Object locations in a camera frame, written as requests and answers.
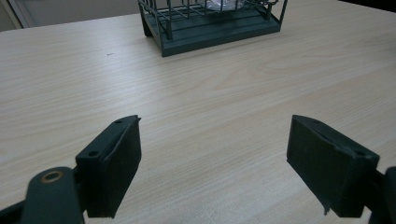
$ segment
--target metal rack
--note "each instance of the metal rack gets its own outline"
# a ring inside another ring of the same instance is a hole
[[[138,0],[145,35],[154,37],[163,57],[268,35],[280,31],[288,3],[277,18],[272,7],[278,0],[233,0],[231,9],[225,7],[230,0],[218,1],[213,8],[213,0],[166,0],[165,7]]]

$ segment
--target table surface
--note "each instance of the table surface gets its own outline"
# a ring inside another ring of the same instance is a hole
[[[291,115],[396,164],[396,14],[290,1],[280,33],[162,58],[139,15],[0,34],[0,208],[111,121],[139,115],[143,158],[114,220],[367,223],[323,207],[286,162]]]

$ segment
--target clear plastic packaging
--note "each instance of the clear plastic packaging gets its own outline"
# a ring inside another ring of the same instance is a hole
[[[245,0],[208,0],[206,7],[207,9],[216,11],[229,11],[241,8],[245,3]]]

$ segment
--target light wood tabletop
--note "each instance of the light wood tabletop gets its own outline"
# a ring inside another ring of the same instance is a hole
[[[396,165],[396,14],[290,0],[280,33],[167,58],[139,15],[3,32],[0,209],[138,115],[134,181],[114,220],[87,223],[367,223],[324,216],[286,162],[293,114]]]

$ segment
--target table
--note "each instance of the table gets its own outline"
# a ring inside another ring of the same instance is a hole
[[[289,1],[280,33],[162,58],[139,15],[0,34],[0,208],[137,114],[143,158],[114,220],[367,223],[323,208],[286,163],[291,115],[396,164],[396,14]]]

